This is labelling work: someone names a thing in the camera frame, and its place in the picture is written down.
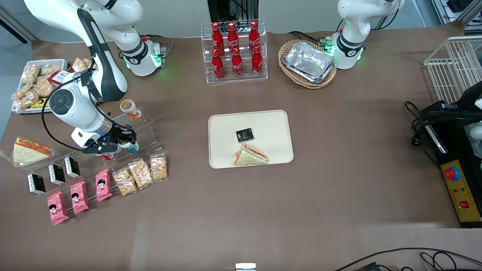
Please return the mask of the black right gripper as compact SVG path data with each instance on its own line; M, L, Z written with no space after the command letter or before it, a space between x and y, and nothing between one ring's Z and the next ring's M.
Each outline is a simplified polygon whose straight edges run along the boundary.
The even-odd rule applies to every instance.
M101 136L96 132L81 132L86 138L82 146L83 154L107 155L120 153L122 148L118 145L120 129L114 127L107 134ZM133 129L122 130L122 141L136 141L137 134Z

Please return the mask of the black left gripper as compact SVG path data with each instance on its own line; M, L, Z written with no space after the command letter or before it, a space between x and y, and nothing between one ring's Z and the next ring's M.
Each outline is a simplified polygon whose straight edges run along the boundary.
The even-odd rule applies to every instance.
M474 121L481 121L482 111L476 106L476 101L481 99L482 81L468 88L463 92L461 98L453 103L456 106L455 117L470 119ZM432 119L453 119L453 112L450 111L435 111L429 112Z

